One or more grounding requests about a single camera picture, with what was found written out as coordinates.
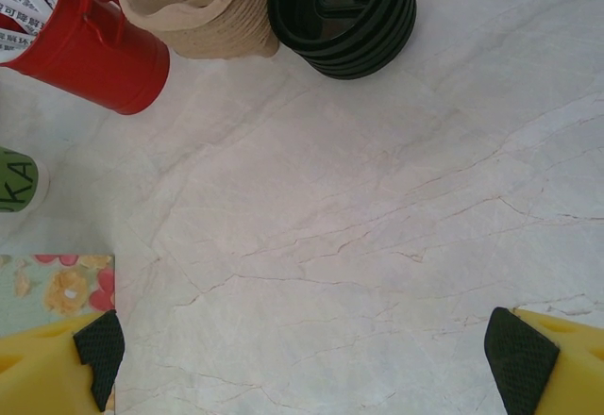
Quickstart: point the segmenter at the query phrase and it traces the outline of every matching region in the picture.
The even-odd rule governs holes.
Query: green cup
[[[0,212],[37,208],[49,182],[48,172],[39,162],[0,146]]]

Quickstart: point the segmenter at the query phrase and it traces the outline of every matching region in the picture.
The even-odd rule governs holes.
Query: table surface
[[[120,117],[0,73],[5,254],[115,253],[120,415],[504,413],[494,307],[604,325],[604,0],[418,0],[363,80],[174,57]]]

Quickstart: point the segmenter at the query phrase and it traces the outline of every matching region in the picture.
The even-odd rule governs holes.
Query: black rubber pad
[[[92,368],[92,396],[104,412],[126,349],[115,310],[77,332],[74,341],[80,361]]]
[[[484,351],[509,415],[533,415],[560,348],[505,308],[491,315]]]

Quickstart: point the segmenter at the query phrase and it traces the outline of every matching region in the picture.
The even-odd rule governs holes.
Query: beige cup
[[[128,20],[186,58],[271,57],[267,0],[121,0]]]

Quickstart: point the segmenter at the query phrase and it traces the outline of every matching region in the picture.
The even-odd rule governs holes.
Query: pink flower
[[[34,255],[34,258],[42,266],[50,266],[54,263],[55,259],[58,259],[63,266],[72,267],[77,264],[79,255]]]
[[[103,269],[96,275],[99,289],[91,294],[89,303],[98,311],[109,311],[115,308],[115,272]]]

